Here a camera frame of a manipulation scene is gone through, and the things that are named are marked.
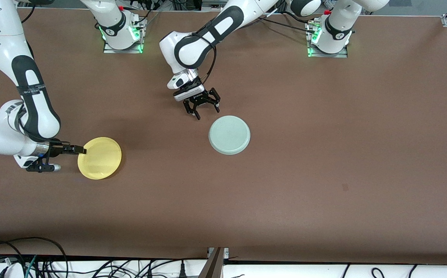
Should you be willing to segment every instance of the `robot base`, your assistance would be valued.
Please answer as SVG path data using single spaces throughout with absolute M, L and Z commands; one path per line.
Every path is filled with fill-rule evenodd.
M 313 42 L 317 40 L 321 34 L 321 22 L 320 18 L 310 20 L 305 24 L 306 30 L 313 30 L 315 33 L 306 33 L 306 41 L 308 42 L 308 57 L 324 57 L 324 58 L 347 58 L 347 46 L 334 54 L 322 52 Z
M 220 102 L 220 96 L 216 92 L 215 88 L 211 88 L 209 92 L 207 90 L 204 90 L 203 92 L 194 95 L 190 98 L 186 98 L 183 103 L 184 107 L 186 107 L 187 114 L 193 114 L 198 120 L 201 119 L 201 116 L 199 116 L 199 113 L 196 111 L 196 108 L 200 105 L 203 105 L 205 103 L 213 104 L 213 106 L 216 109 L 217 113 L 220 113 L 220 108 L 218 108 Z
M 103 46 L 103 53 L 132 53 L 132 54 L 138 54 L 143 53 L 144 49 L 144 37 L 146 36 L 146 25 L 148 23 L 148 19 L 144 18 L 139 21 L 138 24 L 134 26 L 134 28 L 131 30 L 131 35 L 138 39 L 135 41 L 130 47 L 126 49 L 114 49 L 112 48 L 106 41 L 105 41 L 105 35 L 103 35 L 103 40 L 105 41 L 105 44 Z

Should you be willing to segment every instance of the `brown table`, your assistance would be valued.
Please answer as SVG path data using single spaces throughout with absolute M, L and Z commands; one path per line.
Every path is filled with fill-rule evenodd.
M 103 54 L 89 11 L 36 9 L 24 28 L 59 138 L 111 137 L 123 164 L 91 181 L 73 156 L 55 159 L 63 169 L 52 174 L 0 156 L 0 239 L 46 236 L 70 255 L 201 257 L 218 245 L 242 260 L 447 263 L 439 18 L 361 17 L 347 59 L 308 58 L 300 31 L 271 23 L 238 30 L 218 45 L 206 83 L 221 113 L 207 106 L 197 121 L 165 86 L 172 72 L 158 41 L 215 15 L 163 12 L 143 54 Z M 0 72 L 0 106 L 17 97 Z M 251 129 L 235 156 L 208 142 L 224 115 Z

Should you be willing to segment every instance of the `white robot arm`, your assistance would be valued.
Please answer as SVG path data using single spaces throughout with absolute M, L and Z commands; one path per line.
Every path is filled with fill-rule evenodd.
M 352 35 L 352 27 L 364 7 L 368 11 L 377 11 L 389 0 L 338 0 L 329 15 L 319 18 L 321 30 L 315 44 L 322 52 L 338 53 L 348 44 Z
M 126 49 L 140 39 L 139 15 L 120 10 L 115 0 L 80 0 L 93 13 L 105 41 L 113 49 Z
M 21 168 L 33 171 L 31 164 L 40 157 L 47 153 L 52 157 L 58 155 L 50 140 L 60 130 L 60 118 L 50 104 L 11 0 L 0 0 L 0 70 L 20 94 L 20 100 L 6 102 L 0 109 L 0 154 L 13 155 Z M 56 171 L 59 166 L 46 168 L 43 170 Z
M 200 118 L 195 110 L 198 105 L 211 103 L 219 112 L 220 97 L 212 88 L 209 92 L 201 82 L 197 68 L 225 37 L 242 26 L 251 23 L 268 11 L 278 0 L 229 0 L 220 14 L 206 23 L 194 33 L 171 32 L 160 41 L 160 49 L 172 68 L 174 76 L 167 87 L 177 90 L 173 96 L 178 102 L 183 100 L 186 111 Z M 298 10 L 312 10 L 312 14 L 320 0 L 293 0 L 292 3 L 302 5 Z

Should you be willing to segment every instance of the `metal mounting plate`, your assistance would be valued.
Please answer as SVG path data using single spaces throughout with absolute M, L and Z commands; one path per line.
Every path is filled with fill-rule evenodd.
M 211 256 L 211 253 L 213 252 L 213 250 L 215 250 L 214 247 L 209 247 L 208 248 L 208 253 L 206 254 L 207 258 L 209 258 Z M 224 248 L 223 250 L 225 251 L 225 255 L 223 256 L 223 258 L 224 259 L 228 259 L 228 255 L 229 255 L 228 248 Z
M 441 23 L 442 23 L 443 27 L 447 27 L 447 21 L 445 20 L 445 15 L 443 14 L 440 18 L 441 18 Z

